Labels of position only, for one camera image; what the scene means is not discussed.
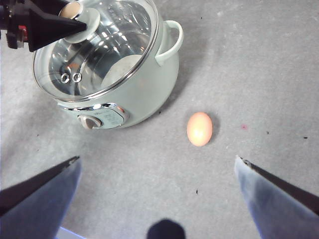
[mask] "brown egg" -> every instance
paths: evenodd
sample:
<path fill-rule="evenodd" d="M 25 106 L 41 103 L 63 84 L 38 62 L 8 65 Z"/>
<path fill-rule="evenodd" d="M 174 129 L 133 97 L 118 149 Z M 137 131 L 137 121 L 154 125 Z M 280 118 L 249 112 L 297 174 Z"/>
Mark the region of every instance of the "brown egg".
<path fill-rule="evenodd" d="M 190 117 L 187 124 L 187 136 L 195 146 L 206 145 L 213 135 L 213 122 L 204 112 L 197 112 Z"/>

